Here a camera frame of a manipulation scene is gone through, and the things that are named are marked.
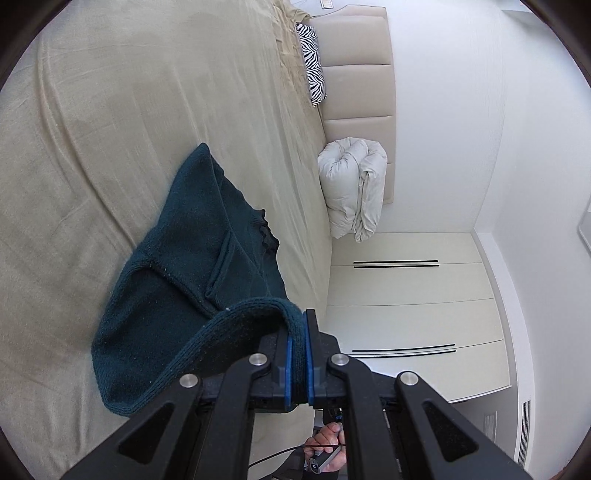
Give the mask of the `person's hand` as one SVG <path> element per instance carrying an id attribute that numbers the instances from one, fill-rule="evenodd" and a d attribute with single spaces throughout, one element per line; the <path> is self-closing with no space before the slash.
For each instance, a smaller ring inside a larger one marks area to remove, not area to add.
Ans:
<path id="1" fill-rule="evenodd" d="M 304 459 L 308 463 L 312 457 L 322 453 L 332 454 L 335 447 L 345 444 L 345 433 L 342 423 L 332 422 L 322 426 L 314 436 L 308 437 L 304 442 Z M 342 446 L 341 450 L 335 455 L 332 462 L 325 466 L 324 473 L 332 474 L 339 472 L 346 466 L 346 448 Z"/>

